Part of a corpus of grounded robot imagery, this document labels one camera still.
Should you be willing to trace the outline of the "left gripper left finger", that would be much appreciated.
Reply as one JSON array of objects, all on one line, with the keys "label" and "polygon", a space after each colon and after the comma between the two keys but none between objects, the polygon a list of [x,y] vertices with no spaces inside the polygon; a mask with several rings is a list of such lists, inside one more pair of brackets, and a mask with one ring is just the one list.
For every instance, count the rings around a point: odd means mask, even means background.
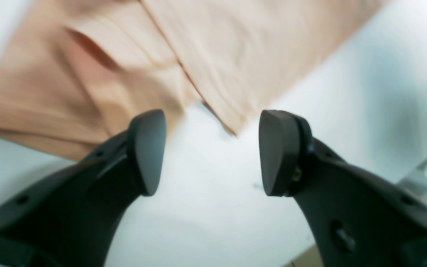
[{"label": "left gripper left finger", "polygon": [[117,227],[159,186],[167,125],[162,110],[132,119],[80,162],[0,205],[0,265],[102,267]]}]

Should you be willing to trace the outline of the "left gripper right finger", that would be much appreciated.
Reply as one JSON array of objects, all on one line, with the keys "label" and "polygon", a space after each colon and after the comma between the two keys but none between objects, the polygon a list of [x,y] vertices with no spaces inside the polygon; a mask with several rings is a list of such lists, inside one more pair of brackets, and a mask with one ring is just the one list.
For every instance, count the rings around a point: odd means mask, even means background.
[{"label": "left gripper right finger", "polygon": [[313,137],[307,120],[264,110],[263,189],[292,197],[326,267],[427,267],[427,204],[347,163]]}]

